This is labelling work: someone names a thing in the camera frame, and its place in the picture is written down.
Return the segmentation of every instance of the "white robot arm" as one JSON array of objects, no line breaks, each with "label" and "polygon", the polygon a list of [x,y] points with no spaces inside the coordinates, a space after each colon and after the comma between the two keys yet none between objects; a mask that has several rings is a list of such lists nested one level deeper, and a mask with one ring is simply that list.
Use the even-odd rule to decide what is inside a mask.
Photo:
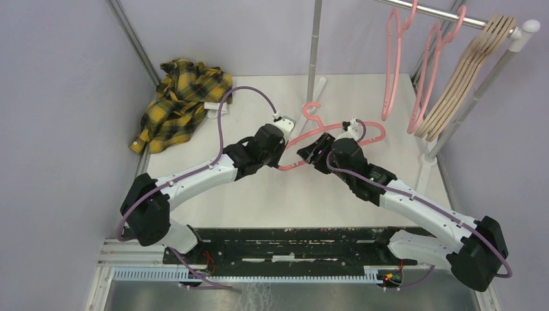
[{"label": "white robot arm", "polygon": [[255,174],[265,165],[278,167],[294,126],[294,120],[280,117],[272,124],[263,125],[255,136],[224,147],[215,163],[209,159],[177,174],[152,179],[145,173],[135,178],[120,208],[122,215],[147,192],[168,184],[128,216],[127,223],[139,244],[164,245],[183,254],[189,252],[196,246],[197,237],[188,225],[171,218],[170,213],[186,200],[213,187]]},{"label": "white robot arm", "polygon": [[[226,146],[215,163],[210,159],[157,179],[148,174],[138,176],[120,209],[122,214],[145,193],[160,185],[168,186],[152,194],[128,216],[127,223],[136,239],[142,246],[161,244],[188,253],[197,245],[197,237],[191,227],[170,218],[170,212],[208,189],[255,174],[265,165],[278,167],[293,126],[291,119],[279,118],[262,126],[254,137]],[[440,207],[451,214],[452,220],[430,208],[428,205],[436,204],[393,173],[368,163],[356,141],[358,127],[355,119],[344,122],[345,132],[338,138],[324,133],[315,143],[300,149],[298,155],[318,171],[336,174],[358,198],[403,215],[432,235],[413,235],[389,227],[376,240],[382,256],[412,259],[449,270],[468,287],[485,291],[502,261],[467,228],[478,231],[506,258],[507,247],[499,224],[490,217],[478,221]]]},{"label": "white robot arm", "polygon": [[395,174],[368,163],[357,144],[354,126],[351,122],[347,132],[338,138],[322,134],[315,143],[298,150],[298,155],[318,171],[336,174],[358,198],[394,211],[432,235],[388,228],[376,241],[381,249],[399,259],[449,270],[468,287],[485,291],[508,256],[499,224],[487,216],[479,221],[441,207]]}]

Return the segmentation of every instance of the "plaid fabric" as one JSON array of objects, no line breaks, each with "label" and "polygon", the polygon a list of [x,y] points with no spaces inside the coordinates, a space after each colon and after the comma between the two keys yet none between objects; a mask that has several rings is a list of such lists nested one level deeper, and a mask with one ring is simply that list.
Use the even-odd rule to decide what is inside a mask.
[{"label": "plaid fabric", "polygon": [[140,153],[149,143],[152,154],[189,141],[206,116],[204,102],[220,102],[232,88],[232,77],[219,67],[206,68],[176,59],[162,63],[166,77],[156,88],[157,98],[141,118],[141,134],[129,146]]}]

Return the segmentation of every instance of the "pink hanger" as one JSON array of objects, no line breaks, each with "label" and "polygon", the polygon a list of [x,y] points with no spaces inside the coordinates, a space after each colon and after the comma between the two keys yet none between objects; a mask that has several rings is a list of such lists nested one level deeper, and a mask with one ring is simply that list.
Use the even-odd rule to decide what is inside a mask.
[{"label": "pink hanger", "polygon": [[[310,132],[307,132],[305,134],[302,134],[302,135],[292,139],[286,145],[286,150],[288,150],[293,145],[299,143],[300,141],[304,140],[305,138],[308,138],[308,137],[311,137],[313,135],[316,135],[316,134],[319,134],[319,133],[324,133],[326,131],[334,130],[336,128],[341,127],[341,123],[336,123],[336,124],[325,126],[322,123],[322,121],[321,121],[321,119],[318,115],[310,115],[307,112],[307,109],[310,108],[310,107],[320,108],[320,104],[318,102],[309,102],[305,106],[303,106],[303,110],[302,110],[303,116],[305,116],[305,118],[307,118],[311,121],[315,121],[317,123],[317,125],[319,126],[319,128],[317,128],[316,130],[312,130]],[[366,146],[367,144],[375,143],[375,142],[381,141],[382,139],[385,138],[385,128],[383,127],[383,125],[381,125],[377,122],[364,122],[364,124],[366,126],[375,126],[376,128],[379,129],[379,131],[381,132],[381,135],[379,135],[377,137],[374,137],[374,138],[371,138],[371,139],[363,139],[362,141],[359,142],[359,146]],[[293,163],[293,164],[290,164],[290,165],[280,165],[278,167],[278,169],[286,171],[286,170],[291,170],[292,168],[300,167],[303,164],[305,164],[305,161],[301,160],[299,162],[296,162],[296,163]]]},{"label": "pink hanger", "polygon": [[[429,99],[431,99],[432,88],[434,86],[434,81],[436,79],[436,72],[438,70],[438,61],[440,60],[440,54],[442,53],[442,50],[444,49],[446,44],[452,42],[454,38],[456,38],[462,26],[463,20],[465,18],[465,12],[467,12],[467,7],[465,5],[460,6],[460,8],[458,9],[458,14],[460,15],[460,18],[458,19],[456,28],[454,29],[454,31],[447,34],[444,37],[444,39],[441,39],[442,32],[440,31],[439,22],[436,22],[434,24],[431,31],[429,32],[429,36],[427,36],[427,41],[425,42],[425,52],[423,53],[423,62],[421,64],[421,76],[418,84],[418,96],[416,97],[416,103],[414,104],[414,111],[412,112],[412,117],[410,118],[410,122],[408,123],[408,130],[407,130],[408,134],[414,133],[423,122],[423,116],[425,114],[425,110],[427,109]],[[420,110],[420,101],[421,101],[421,98],[423,97],[423,84],[425,83],[425,73],[427,72],[427,60],[428,60],[427,55],[429,55],[429,43],[431,42],[431,37],[433,33],[436,33],[436,45],[435,45],[435,52],[434,52],[434,62],[431,69],[431,79],[429,80],[429,86],[427,88],[427,93],[425,94],[423,107],[421,108],[421,111],[418,114],[418,111]]]},{"label": "pink hanger", "polygon": [[[385,121],[391,113],[393,108],[393,102],[396,94],[396,88],[398,85],[398,73],[400,71],[400,51],[402,46],[402,37],[404,32],[410,28],[412,22],[414,21],[414,16],[416,15],[416,9],[418,8],[418,0],[412,2],[412,12],[410,17],[404,21],[404,26],[400,27],[400,14],[397,8],[393,8],[389,14],[389,20],[387,21],[387,73],[385,75],[385,96],[383,97],[383,110],[381,112],[381,120]],[[391,21],[394,17],[396,22],[397,29],[397,45],[396,45],[396,64],[395,64],[395,73],[393,78],[393,88],[389,97],[389,82],[391,77]]]}]

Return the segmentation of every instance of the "white table surface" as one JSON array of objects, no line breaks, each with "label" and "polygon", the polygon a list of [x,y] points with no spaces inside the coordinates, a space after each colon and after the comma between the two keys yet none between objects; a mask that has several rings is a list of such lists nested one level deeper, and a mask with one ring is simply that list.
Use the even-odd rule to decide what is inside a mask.
[{"label": "white table surface", "polygon": [[[384,75],[324,75],[328,82],[320,95],[322,107],[317,114],[324,124],[340,123],[357,117],[381,123],[387,136],[363,147],[370,163],[384,167],[411,187],[420,171],[418,158],[426,144],[406,133],[415,94],[408,75],[401,75],[391,116],[381,121],[385,87]],[[234,86],[253,86],[262,90],[281,115],[297,119],[305,101],[306,76],[239,76]],[[229,114],[221,118],[225,146],[272,121],[266,101],[249,90],[234,93]],[[314,129],[309,121],[304,132]],[[369,128],[366,138],[379,135]],[[341,131],[333,130],[337,136]],[[289,149],[280,164],[299,160],[295,152],[312,143],[312,137]],[[152,154],[147,172],[156,178],[198,165],[216,155],[219,148],[215,120],[205,120],[193,138]],[[449,207],[438,167],[431,171],[426,195]],[[188,200],[172,217],[194,227],[385,227],[414,225],[391,211],[376,207],[354,196],[335,175],[324,175],[305,165],[288,172],[263,167],[257,174],[222,185]]]}]

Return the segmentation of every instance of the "clothes rack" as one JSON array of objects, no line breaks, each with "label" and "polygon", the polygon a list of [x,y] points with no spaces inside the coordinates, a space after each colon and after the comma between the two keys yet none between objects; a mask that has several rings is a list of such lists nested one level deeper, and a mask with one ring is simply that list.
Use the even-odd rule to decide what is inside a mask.
[{"label": "clothes rack", "polygon": [[[404,0],[375,0],[381,3],[388,5],[397,6],[400,8],[405,8],[407,10],[412,9],[412,3]],[[417,13],[425,14],[428,16],[438,17],[445,19],[450,22],[457,22],[459,20],[459,15],[441,10],[439,8],[433,8],[427,5],[418,4]],[[316,65],[317,65],[317,52],[318,52],[318,43],[319,43],[319,29],[320,29],[320,15],[322,14],[322,0],[315,0],[315,14],[313,17],[313,35],[311,40],[311,57],[309,59],[309,75],[308,75],[308,89],[307,89],[307,100],[313,98],[313,93],[319,94],[320,90],[316,90],[313,86],[316,78]],[[466,16],[463,25],[471,27],[474,29],[483,29],[486,26],[487,21],[484,19],[479,19],[476,17]],[[489,74],[486,76],[484,81],[481,83],[480,87],[473,93],[471,100],[464,104],[463,108],[457,113],[454,121],[451,122],[446,129],[442,132],[441,137],[437,140],[434,146],[430,145],[430,148],[426,150],[425,154],[420,157],[421,163],[421,173],[416,184],[416,190],[420,193],[424,193],[427,188],[427,182],[429,180],[429,173],[431,167],[436,165],[437,159],[436,156],[446,142],[452,137],[452,135],[457,131],[461,123],[469,115],[471,110],[478,104],[484,93],[490,88],[492,83],[501,73],[501,70],[509,63],[509,61],[522,50],[526,45],[528,40],[535,34],[539,28],[540,23],[537,20],[531,19],[522,24],[521,27],[515,27],[509,31],[508,38],[513,42],[508,47],[508,50],[501,56],[497,64],[490,70]],[[322,83],[319,83],[321,87],[324,86],[325,80]],[[300,116],[297,124],[303,124],[302,126],[296,128],[295,135],[299,135],[305,125],[306,119],[303,115]]]}]

